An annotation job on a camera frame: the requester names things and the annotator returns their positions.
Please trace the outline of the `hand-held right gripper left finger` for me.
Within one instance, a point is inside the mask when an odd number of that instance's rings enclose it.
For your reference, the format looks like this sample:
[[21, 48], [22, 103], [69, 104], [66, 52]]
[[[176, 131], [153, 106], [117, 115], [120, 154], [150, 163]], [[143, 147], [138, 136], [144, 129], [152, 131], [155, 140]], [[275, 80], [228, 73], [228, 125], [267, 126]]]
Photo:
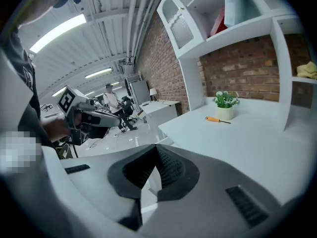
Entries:
[[131, 231], [138, 221], [147, 221], [157, 208], [156, 197], [143, 191], [144, 205], [121, 197], [109, 183], [110, 166], [146, 148], [145, 145], [120, 152], [60, 160], [52, 148], [43, 154], [56, 196], [75, 231]]

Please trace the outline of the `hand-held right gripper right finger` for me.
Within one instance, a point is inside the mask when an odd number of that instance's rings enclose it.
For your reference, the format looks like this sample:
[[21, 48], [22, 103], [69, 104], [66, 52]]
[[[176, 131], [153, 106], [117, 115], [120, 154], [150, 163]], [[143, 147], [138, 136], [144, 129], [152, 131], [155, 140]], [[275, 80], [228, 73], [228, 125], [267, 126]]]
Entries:
[[219, 159], [166, 149], [193, 162], [200, 173], [183, 198], [158, 202], [142, 226], [149, 238], [260, 238], [282, 208], [259, 183]]

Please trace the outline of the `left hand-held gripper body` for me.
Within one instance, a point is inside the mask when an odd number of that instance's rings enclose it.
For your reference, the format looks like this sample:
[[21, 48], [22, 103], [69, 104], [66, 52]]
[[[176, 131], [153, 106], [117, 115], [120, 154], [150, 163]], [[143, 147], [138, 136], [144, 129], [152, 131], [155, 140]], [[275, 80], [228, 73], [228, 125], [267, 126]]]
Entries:
[[95, 111], [94, 100], [87, 98], [77, 89], [66, 86], [57, 106], [64, 114], [70, 129], [71, 143], [82, 145], [89, 138], [88, 116]]

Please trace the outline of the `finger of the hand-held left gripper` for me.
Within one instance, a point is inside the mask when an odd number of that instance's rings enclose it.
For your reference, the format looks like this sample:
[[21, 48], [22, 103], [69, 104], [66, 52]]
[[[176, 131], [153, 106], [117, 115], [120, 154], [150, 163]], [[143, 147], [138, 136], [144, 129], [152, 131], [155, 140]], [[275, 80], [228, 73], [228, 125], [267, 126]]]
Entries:
[[121, 119], [100, 111], [83, 111], [81, 134], [83, 138], [104, 138], [111, 127], [120, 125]]

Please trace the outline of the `person's left hand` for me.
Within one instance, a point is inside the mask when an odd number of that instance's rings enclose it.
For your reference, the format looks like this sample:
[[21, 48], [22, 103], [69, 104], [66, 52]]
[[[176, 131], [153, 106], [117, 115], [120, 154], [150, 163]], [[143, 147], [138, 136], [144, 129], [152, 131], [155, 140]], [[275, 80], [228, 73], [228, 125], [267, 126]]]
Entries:
[[[81, 121], [82, 121], [82, 115], [81, 113], [78, 113], [75, 115], [74, 118], [74, 126], [76, 129], [81, 127]], [[66, 118], [65, 117], [58, 117], [54, 120], [54, 128], [55, 128], [55, 136], [54, 138], [56, 140], [62, 139], [64, 137], [71, 135], [71, 130], [69, 126], [67, 125]]]

